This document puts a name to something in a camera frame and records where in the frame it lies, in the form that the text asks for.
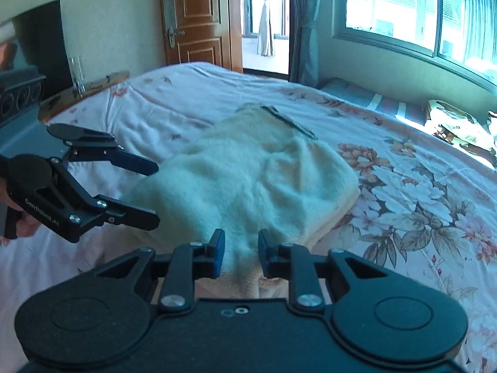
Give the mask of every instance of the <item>wooden door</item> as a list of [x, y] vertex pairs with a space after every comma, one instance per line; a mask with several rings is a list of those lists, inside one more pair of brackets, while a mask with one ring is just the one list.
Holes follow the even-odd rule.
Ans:
[[162, 0], [167, 64], [242, 68], [239, 0]]

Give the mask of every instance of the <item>black robotic gripper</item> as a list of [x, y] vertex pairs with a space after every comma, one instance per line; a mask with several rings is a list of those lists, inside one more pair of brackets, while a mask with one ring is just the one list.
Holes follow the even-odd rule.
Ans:
[[[109, 161], [117, 167], [151, 175], [158, 170], [156, 163], [125, 152], [108, 133], [66, 124], [53, 124], [47, 132], [67, 146], [61, 158], [0, 155], [0, 177], [7, 181], [7, 193], [14, 202], [72, 243], [103, 223], [125, 224], [143, 230], [157, 228], [159, 218], [153, 210], [103, 195], [92, 197], [66, 169], [68, 162]], [[16, 238], [19, 217], [20, 212], [9, 208], [4, 236]]]
[[468, 321], [456, 301], [347, 251], [270, 243], [261, 230], [260, 264], [288, 280], [288, 300], [195, 299], [194, 281], [220, 274], [223, 230], [172, 255], [136, 250], [34, 295], [15, 320], [30, 361], [21, 372], [463, 372], [452, 359]]

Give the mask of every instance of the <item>floral bedsheet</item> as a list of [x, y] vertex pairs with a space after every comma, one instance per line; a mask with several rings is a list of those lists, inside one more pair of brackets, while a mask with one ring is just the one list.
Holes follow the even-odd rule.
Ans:
[[361, 194], [317, 251], [344, 248], [457, 300], [469, 316], [457, 362], [469, 372], [493, 372], [497, 173], [393, 119], [340, 101], [331, 107], [332, 122], [360, 118], [376, 138], [347, 133], [336, 144], [358, 173]]
[[[54, 121], [111, 133], [160, 163], [246, 103], [311, 129], [359, 175], [356, 204], [312, 251], [344, 248], [452, 296], [469, 318], [456, 361], [468, 373], [497, 369], [497, 173], [469, 155], [325, 92], [207, 63], [151, 71]], [[108, 163], [73, 163], [71, 172], [91, 195], [116, 198], [141, 178]], [[18, 306], [134, 245], [124, 244], [122, 229], [92, 229], [75, 246], [44, 227], [0, 243], [0, 372], [25, 362], [13, 331]]]

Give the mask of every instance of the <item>floor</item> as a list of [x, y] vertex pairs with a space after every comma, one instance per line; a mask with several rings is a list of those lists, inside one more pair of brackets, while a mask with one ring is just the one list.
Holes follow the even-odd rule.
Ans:
[[257, 38], [243, 38], [242, 53], [244, 68], [288, 74], [288, 39], [275, 39], [274, 50], [274, 56], [259, 56], [257, 54]]

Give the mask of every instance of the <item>white fluffy towel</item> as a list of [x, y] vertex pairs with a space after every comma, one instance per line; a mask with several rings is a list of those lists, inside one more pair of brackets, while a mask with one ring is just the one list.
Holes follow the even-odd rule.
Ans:
[[355, 172], [275, 108], [249, 105], [205, 131], [123, 198], [154, 209], [160, 226], [136, 230], [158, 253], [226, 233], [221, 276], [201, 285], [221, 297], [269, 297], [281, 288], [258, 261], [258, 232], [311, 248], [359, 196]]

